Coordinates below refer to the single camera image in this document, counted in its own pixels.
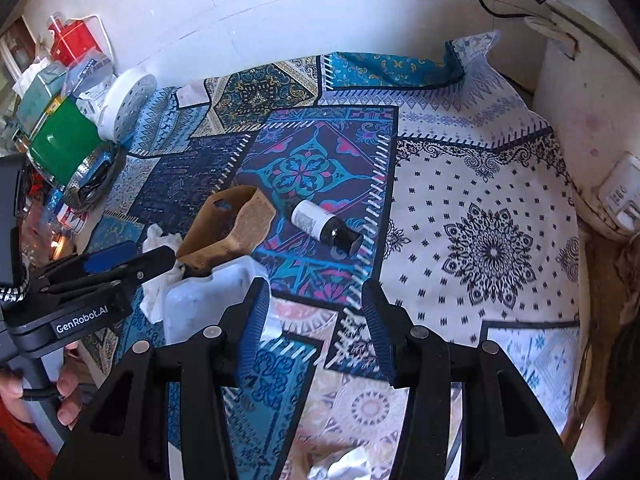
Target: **floor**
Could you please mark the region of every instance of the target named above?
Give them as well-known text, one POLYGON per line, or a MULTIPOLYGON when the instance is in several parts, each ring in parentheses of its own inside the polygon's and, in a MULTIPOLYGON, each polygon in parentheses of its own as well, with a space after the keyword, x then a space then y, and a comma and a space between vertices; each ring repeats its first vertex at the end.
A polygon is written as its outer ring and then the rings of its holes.
MULTIPOLYGON (((488 4, 541 11, 532 0, 488 4)), ((333 50, 437 60, 445 41, 499 28, 503 39, 491 62, 535 88, 545 48, 522 21, 493 18, 478 0, 28 0, 24 17, 45 42, 55 11, 68 18, 99 13, 119 70, 142 64, 160 86, 333 50)), ((95 20, 90 28, 101 37, 95 20)))
MULTIPOLYGON (((591 308, 598 323, 594 346, 605 364, 620 329, 619 316, 625 298, 625 286, 613 265, 622 247, 595 232, 591 233, 587 245, 591 308)), ((598 396, 572 456, 580 480, 587 478, 604 457, 604 435, 609 418, 609 406, 604 398, 605 371, 594 369, 593 374, 598 396)))

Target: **patchwork blanket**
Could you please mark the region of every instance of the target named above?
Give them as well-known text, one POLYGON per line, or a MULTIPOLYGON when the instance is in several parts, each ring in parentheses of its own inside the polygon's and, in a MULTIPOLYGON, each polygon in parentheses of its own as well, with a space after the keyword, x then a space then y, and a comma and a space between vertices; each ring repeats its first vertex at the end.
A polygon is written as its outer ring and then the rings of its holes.
MULTIPOLYGON (((255 374, 277 362, 282 380, 273 395, 250 384, 225 393, 243 479, 258 466, 264 478, 306 478, 315 459, 359 445, 374 477, 388 477, 407 392, 377 366, 360 309, 367 278, 446 340, 498 342, 564 427, 579 331, 572 186, 550 125, 488 64, 497 41, 447 43, 440 64, 347 53, 268 64, 160 89, 140 114, 91 249, 141 245, 154 222, 184 235, 210 193, 236 184, 260 187, 278 210, 253 256, 285 333, 261 349, 255 374), (360 252, 293 228, 282 207, 294 195, 362 232, 360 252)), ((143 337, 163 343, 161 324, 137 309, 84 344, 108 374, 143 337)), ((175 385, 170 397, 179 449, 175 385)), ((453 478, 456 384, 451 405, 453 478)))

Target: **white patterned cloth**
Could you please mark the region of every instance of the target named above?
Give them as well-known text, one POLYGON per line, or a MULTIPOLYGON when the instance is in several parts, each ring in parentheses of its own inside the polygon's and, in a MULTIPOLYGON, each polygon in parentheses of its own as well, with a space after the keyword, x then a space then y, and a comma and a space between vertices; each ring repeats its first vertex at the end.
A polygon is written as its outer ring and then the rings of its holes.
MULTIPOLYGON (((482 327, 492 322, 510 322, 505 330, 534 342, 529 330, 564 330, 549 350, 563 355, 562 366, 540 358, 546 351, 516 355, 511 340, 498 341, 519 360, 518 369, 560 431, 579 327, 572 186, 550 125, 487 62, 498 39, 489 32, 453 41, 465 75, 437 89, 333 90, 325 57, 319 103, 399 107, 379 276, 391 303, 404 307, 414 323, 470 346, 486 337, 482 327)), ((373 356, 358 314, 340 313, 329 352, 334 367, 352 373, 373 356)))
POLYGON ((578 233, 563 168, 551 131, 500 153, 398 139, 389 301, 472 346, 485 319, 573 321, 578 233))

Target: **human hand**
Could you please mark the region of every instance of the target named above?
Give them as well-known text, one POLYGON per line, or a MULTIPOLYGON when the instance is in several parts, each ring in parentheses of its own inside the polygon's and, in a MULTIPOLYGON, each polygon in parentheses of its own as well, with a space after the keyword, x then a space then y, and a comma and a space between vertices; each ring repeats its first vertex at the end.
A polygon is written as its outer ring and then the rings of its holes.
MULTIPOLYGON (((67 350, 78 348, 78 342, 68 344, 67 350)), ((60 395, 65 397, 58 410, 60 424, 73 428, 82 407, 82 391, 78 388, 78 377, 71 368, 63 365, 56 382, 60 395)), ((9 370, 0 371, 0 398, 6 410, 25 424, 32 424, 26 403, 22 400, 22 380, 9 370)))

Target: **white tissue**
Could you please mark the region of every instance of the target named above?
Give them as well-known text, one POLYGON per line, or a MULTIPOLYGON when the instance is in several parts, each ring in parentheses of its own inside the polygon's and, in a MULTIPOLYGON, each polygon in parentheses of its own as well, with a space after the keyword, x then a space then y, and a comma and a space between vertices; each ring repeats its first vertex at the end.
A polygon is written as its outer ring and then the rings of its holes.
MULTIPOLYGON (((182 235, 162 236, 162 228, 158 224, 153 224, 146 231, 146 240, 142 243, 142 252, 147 253, 152 249, 166 245, 171 247, 175 253, 181 243, 182 235)), ((184 265, 176 260, 173 269, 142 284, 145 297, 140 303, 140 310, 149 320, 149 323, 162 321, 164 317, 165 292, 171 285, 179 282, 183 276, 184 265)))
POLYGON ((364 446, 331 453, 315 464, 307 480, 371 480, 369 453, 364 446))

